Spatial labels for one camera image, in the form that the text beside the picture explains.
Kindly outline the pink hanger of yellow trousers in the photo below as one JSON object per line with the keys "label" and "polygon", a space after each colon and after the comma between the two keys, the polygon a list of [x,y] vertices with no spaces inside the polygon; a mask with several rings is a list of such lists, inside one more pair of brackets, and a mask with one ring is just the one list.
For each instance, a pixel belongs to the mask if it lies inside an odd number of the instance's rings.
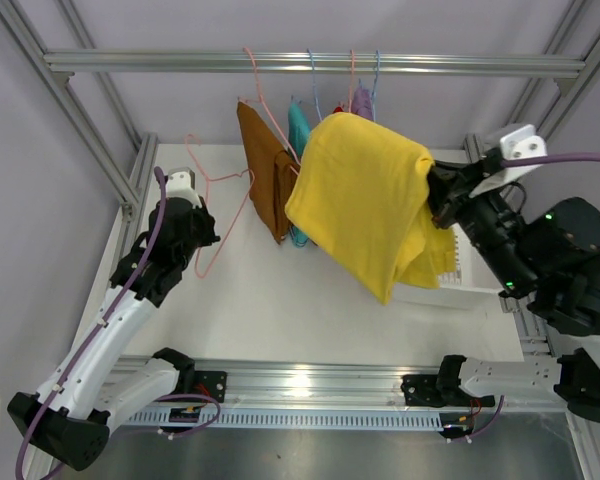
{"label": "pink hanger of yellow trousers", "polygon": [[185,147],[201,175],[202,198],[215,218],[220,239],[211,247],[201,247],[195,257],[194,271],[205,279],[217,263],[230,238],[254,183],[243,148],[236,145],[203,144],[194,134],[185,137]]}

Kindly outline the brown trousers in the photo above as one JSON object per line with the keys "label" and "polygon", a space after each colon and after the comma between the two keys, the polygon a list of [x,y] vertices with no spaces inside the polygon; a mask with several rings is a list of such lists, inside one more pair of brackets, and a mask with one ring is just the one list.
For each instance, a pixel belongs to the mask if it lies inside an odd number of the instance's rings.
{"label": "brown trousers", "polygon": [[249,197],[274,241],[281,244],[291,228],[285,205],[296,183],[296,164],[254,108],[239,102],[236,113],[253,178]]}

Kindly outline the yellow trousers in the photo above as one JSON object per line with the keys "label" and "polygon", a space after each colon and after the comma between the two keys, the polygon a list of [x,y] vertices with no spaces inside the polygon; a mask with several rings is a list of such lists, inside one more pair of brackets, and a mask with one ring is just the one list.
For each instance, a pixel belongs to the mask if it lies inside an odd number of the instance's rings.
{"label": "yellow trousers", "polygon": [[456,241],[428,205],[429,149],[351,113],[310,133],[289,220],[386,304],[398,283],[436,289],[456,270]]}

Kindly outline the pink hanger of brown trousers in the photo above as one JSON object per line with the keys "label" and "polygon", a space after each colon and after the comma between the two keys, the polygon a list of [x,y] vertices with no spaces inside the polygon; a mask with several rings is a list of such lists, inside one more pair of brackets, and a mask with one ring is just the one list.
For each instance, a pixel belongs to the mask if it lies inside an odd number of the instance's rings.
{"label": "pink hanger of brown trousers", "polygon": [[262,107],[262,109],[264,110],[264,113],[268,117],[271,125],[274,127],[274,130],[278,134],[279,140],[283,143],[283,145],[285,147],[285,151],[291,155],[291,158],[293,160],[293,164],[290,166],[291,171],[296,176],[298,176],[299,175],[299,167],[300,167],[300,159],[298,157],[297,152],[295,151],[295,149],[289,142],[283,129],[281,128],[280,124],[276,120],[274,114],[272,113],[272,111],[270,110],[270,108],[267,104],[267,101],[266,101],[266,98],[265,98],[265,95],[264,95],[264,92],[262,89],[262,83],[261,83],[260,77],[259,77],[258,63],[255,59],[255,56],[248,47],[243,47],[242,52],[248,57],[249,62],[251,64],[251,71],[253,73],[254,81],[255,81],[256,98],[255,99],[247,99],[247,98],[240,97],[239,100],[242,101],[243,103],[256,103]]}

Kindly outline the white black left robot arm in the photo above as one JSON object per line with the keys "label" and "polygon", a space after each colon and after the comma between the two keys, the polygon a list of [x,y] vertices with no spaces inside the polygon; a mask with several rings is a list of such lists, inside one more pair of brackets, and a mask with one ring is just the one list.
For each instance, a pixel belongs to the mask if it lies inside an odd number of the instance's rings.
{"label": "white black left robot arm", "polygon": [[194,252],[219,239],[199,195],[156,204],[79,343],[35,393],[18,392],[9,402],[8,414],[28,444],[81,471],[148,404],[199,396],[194,360],[172,348],[157,351],[110,389],[102,387],[128,343],[182,280]]}

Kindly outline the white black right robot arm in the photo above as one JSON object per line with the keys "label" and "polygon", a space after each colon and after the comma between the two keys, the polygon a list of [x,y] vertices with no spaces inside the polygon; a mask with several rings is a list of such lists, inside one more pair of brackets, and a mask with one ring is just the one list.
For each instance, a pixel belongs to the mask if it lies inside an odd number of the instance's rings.
{"label": "white black right robot arm", "polygon": [[486,174],[481,162],[435,164],[427,175],[433,222],[460,227],[501,284],[501,297],[532,295],[531,313],[581,339],[558,359],[550,390],[571,413],[600,423],[600,211],[570,197],[526,222],[499,188],[473,192]]}

